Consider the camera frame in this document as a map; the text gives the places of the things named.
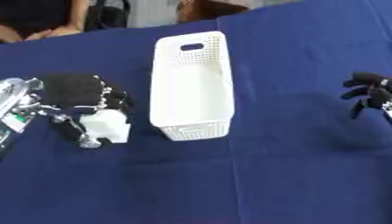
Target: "robotic arm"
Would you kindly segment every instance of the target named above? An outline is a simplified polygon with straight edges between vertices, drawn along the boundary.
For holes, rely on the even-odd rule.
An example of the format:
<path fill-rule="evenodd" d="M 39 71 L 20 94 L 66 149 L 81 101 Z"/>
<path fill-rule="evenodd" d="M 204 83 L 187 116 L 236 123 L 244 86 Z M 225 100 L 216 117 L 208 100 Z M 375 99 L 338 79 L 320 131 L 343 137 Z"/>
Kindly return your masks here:
<path fill-rule="evenodd" d="M 0 81 L 0 148 L 22 134 L 34 117 L 52 125 L 81 148 L 128 141 L 133 105 L 119 87 L 92 74 L 50 74 Z"/>
<path fill-rule="evenodd" d="M 350 116 L 355 119 L 365 108 L 380 109 L 392 121 L 392 79 L 375 73 L 354 73 L 353 78 L 344 82 L 346 88 L 354 88 L 341 96 L 348 100 L 357 96 L 367 96 L 357 101 Z"/>

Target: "black robotic glove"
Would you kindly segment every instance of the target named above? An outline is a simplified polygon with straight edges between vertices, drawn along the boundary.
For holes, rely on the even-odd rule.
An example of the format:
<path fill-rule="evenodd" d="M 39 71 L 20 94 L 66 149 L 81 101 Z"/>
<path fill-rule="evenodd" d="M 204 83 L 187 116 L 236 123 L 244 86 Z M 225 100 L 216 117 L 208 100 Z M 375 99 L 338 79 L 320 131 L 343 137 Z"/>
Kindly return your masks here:
<path fill-rule="evenodd" d="M 351 118 L 357 118 L 365 108 L 383 109 L 387 114 L 391 110 L 392 81 L 390 78 L 375 73 L 354 73 L 353 78 L 345 81 L 343 86 L 346 88 L 359 87 L 343 94 L 342 99 L 348 100 L 356 96 L 368 96 L 368 98 L 357 101 L 351 109 Z"/>
<path fill-rule="evenodd" d="M 58 73 L 37 78 L 44 83 L 41 104 L 52 108 L 53 112 L 85 109 L 82 113 L 94 113 L 98 109 L 121 109 L 128 113 L 133 106 L 126 92 L 97 75 Z"/>
<path fill-rule="evenodd" d="M 112 143 L 110 137 L 128 135 L 126 127 L 130 125 L 126 120 L 133 101 L 120 87 L 92 74 L 45 74 L 37 79 L 43 82 L 40 107 L 44 114 L 52 117 L 52 125 L 66 139 L 82 148 L 95 149 Z M 83 122 L 88 116 L 94 117 L 94 121 Z M 125 121 L 109 127 L 112 122 L 109 119 Z"/>

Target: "person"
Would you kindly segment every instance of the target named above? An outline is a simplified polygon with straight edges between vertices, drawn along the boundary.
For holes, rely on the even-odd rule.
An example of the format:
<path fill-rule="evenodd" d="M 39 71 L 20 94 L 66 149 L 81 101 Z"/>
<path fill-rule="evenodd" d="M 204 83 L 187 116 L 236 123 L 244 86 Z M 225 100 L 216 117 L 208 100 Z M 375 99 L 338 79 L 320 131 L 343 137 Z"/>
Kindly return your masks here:
<path fill-rule="evenodd" d="M 0 42 L 83 32 L 89 0 L 1 0 Z"/>
<path fill-rule="evenodd" d="M 181 0 L 177 7 L 179 22 L 192 22 L 201 19 L 215 19 L 231 15 L 249 8 L 216 0 Z"/>

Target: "blue tablecloth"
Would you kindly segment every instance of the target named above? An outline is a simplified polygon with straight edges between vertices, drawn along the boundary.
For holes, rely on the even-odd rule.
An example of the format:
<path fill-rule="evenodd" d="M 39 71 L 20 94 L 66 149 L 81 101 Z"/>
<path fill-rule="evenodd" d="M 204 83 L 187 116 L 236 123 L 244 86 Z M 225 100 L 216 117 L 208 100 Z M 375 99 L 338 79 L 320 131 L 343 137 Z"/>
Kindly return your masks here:
<path fill-rule="evenodd" d="M 308 0 L 214 21 L 0 46 L 0 76 L 95 73 L 136 99 L 129 143 L 81 150 L 39 118 L 0 165 L 1 224 L 390 224 L 392 127 L 348 118 L 352 71 L 392 74 L 392 2 Z M 220 30 L 228 137 L 166 140 L 149 123 L 165 36 Z"/>

